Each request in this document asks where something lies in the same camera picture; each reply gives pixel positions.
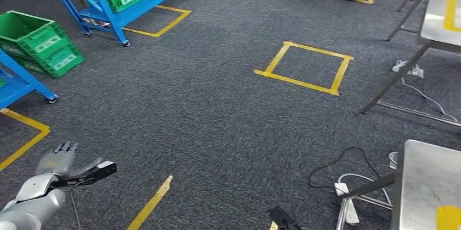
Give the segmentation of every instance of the black cable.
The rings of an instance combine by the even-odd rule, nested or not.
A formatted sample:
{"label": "black cable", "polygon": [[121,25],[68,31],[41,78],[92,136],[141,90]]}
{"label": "black cable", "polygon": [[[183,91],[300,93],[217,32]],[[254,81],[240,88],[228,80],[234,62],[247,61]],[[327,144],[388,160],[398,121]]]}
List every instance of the black cable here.
{"label": "black cable", "polygon": [[381,176],[379,175],[379,172],[371,165],[370,160],[368,159],[368,156],[366,155],[366,153],[365,153],[365,151],[364,151],[363,149],[361,149],[361,148],[359,148],[359,147],[348,147],[348,148],[346,148],[346,149],[344,149],[344,150],[342,151],[341,155],[340,155],[339,158],[337,158],[336,160],[334,160],[334,161],[332,161],[332,162],[326,164],[325,166],[321,166],[321,167],[318,167],[318,168],[314,169],[314,170],[309,174],[309,176],[308,176],[307,184],[308,184],[311,188],[314,188],[314,189],[319,189],[319,188],[330,188],[330,189],[333,188],[333,189],[338,189],[338,188],[336,188],[336,187],[326,186],[326,185],[312,185],[311,179],[312,179],[312,177],[314,176],[314,174],[315,174],[316,172],[318,172],[318,171],[320,171],[320,170],[322,170],[322,169],[324,169],[324,168],[326,168],[326,167],[332,166],[332,165],[336,164],[338,161],[340,161],[340,160],[343,158],[344,154],[345,154],[348,150],[359,150],[359,151],[361,151],[361,153],[363,154],[363,156],[364,156],[364,158],[365,158],[366,163],[367,163],[368,166],[371,168],[371,170],[373,170],[373,172],[376,174],[376,176],[381,177]]}

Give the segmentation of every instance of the gray carpet floor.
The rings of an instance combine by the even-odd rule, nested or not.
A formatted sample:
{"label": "gray carpet floor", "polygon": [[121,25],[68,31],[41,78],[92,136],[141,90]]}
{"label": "gray carpet floor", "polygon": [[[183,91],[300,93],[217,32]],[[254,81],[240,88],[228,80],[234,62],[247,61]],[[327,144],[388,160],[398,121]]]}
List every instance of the gray carpet floor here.
{"label": "gray carpet floor", "polygon": [[[10,106],[51,132],[1,172],[0,205],[33,175],[45,151],[70,140],[80,143],[80,164],[101,156],[119,168],[76,191],[84,229],[126,228],[170,174],[170,191],[142,229],[269,229],[266,211],[275,205],[307,229],[332,229],[339,211],[333,191],[310,188],[307,177],[343,149],[363,148],[381,174],[389,172],[387,154],[407,139],[461,150],[461,134],[451,126],[381,107],[358,114],[392,77],[395,61],[418,48],[414,34],[383,41],[403,16],[395,12],[402,1],[167,0],[163,5],[192,13],[159,38],[126,33],[133,42],[128,48],[105,33],[81,36],[59,0],[0,1],[1,12],[58,21],[86,56],[61,79],[37,75],[60,96],[56,104],[30,94]],[[129,27],[156,32],[177,15],[153,9]],[[286,40],[354,57],[340,96],[253,73],[264,70]],[[419,65],[426,78],[407,82],[461,117],[460,58],[431,51]],[[293,48],[275,73],[327,86],[338,66],[335,57]],[[439,115],[401,84],[386,98]],[[0,129],[2,158],[36,133],[5,116]],[[352,151],[317,173],[313,184],[332,186],[347,172],[375,176]],[[389,229],[390,213],[356,207],[361,223],[354,229]],[[76,229],[71,206],[45,229]]]}

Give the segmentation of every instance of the blue metal shelf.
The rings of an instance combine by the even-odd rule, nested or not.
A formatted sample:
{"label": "blue metal shelf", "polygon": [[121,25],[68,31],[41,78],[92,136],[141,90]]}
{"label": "blue metal shelf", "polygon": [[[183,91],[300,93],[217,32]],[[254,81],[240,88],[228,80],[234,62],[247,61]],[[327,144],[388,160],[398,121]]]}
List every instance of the blue metal shelf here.
{"label": "blue metal shelf", "polygon": [[[77,11],[70,0],[61,1],[67,7],[67,10],[71,16],[76,20],[83,34],[90,35],[90,28],[110,32],[118,38],[120,43],[124,44],[125,46],[129,46],[130,41],[126,39],[122,28],[164,0],[140,0],[136,4],[133,4],[132,6],[119,13],[112,12],[106,0],[87,0],[90,6],[83,9],[82,11]],[[86,22],[83,20],[83,18],[92,18],[109,23],[109,25],[106,27],[100,27],[98,25]]]}
{"label": "blue metal shelf", "polygon": [[[114,14],[114,19],[118,25],[126,26],[127,24],[136,20],[138,17],[150,11],[152,8],[154,8],[156,5],[160,4],[163,1],[164,0],[141,0],[136,4],[133,4],[131,7],[128,7],[127,9],[121,11],[120,13]],[[92,18],[103,22],[110,21],[110,19],[104,12],[96,9],[93,6],[83,9],[79,12],[79,14],[85,18]]]}
{"label": "blue metal shelf", "polygon": [[6,85],[0,88],[0,109],[8,107],[33,90],[37,90],[49,101],[56,99],[53,92],[19,66],[1,49],[0,63],[12,72],[12,74],[8,74],[7,71],[0,69],[0,79],[6,82]]}

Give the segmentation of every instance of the power strip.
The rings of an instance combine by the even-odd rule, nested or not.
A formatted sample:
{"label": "power strip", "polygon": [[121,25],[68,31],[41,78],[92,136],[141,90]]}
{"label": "power strip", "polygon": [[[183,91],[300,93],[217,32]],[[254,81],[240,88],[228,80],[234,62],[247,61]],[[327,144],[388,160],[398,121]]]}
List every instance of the power strip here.
{"label": "power strip", "polygon": [[[334,183],[334,187],[336,190],[336,194],[338,196],[349,193],[349,189],[347,188],[347,185],[344,183]],[[350,225],[360,223],[359,217],[356,212],[356,208],[354,207],[354,203],[352,202],[352,200],[349,200],[349,202],[347,203],[346,223]]]}

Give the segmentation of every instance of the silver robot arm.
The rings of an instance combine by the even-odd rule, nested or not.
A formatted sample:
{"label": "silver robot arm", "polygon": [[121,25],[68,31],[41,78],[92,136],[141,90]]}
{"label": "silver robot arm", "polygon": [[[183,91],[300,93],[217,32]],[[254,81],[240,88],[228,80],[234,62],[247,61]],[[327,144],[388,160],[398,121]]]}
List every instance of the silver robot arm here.
{"label": "silver robot arm", "polygon": [[76,149],[77,144],[67,142],[42,157],[35,176],[24,182],[16,198],[0,211],[1,230],[40,230],[66,203],[60,188],[94,184],[117,171],[115,163],[103,158],[71,170]]}

